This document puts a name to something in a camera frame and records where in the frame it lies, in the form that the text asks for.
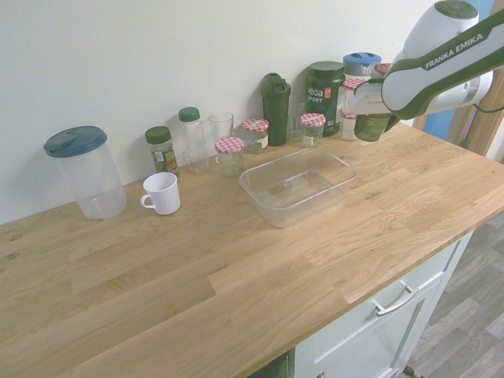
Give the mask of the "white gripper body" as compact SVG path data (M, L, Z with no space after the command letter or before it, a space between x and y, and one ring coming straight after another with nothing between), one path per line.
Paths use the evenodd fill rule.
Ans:
M347 109L354 115L388 113L382 99L384 79L370 79L359 84L347 100Z

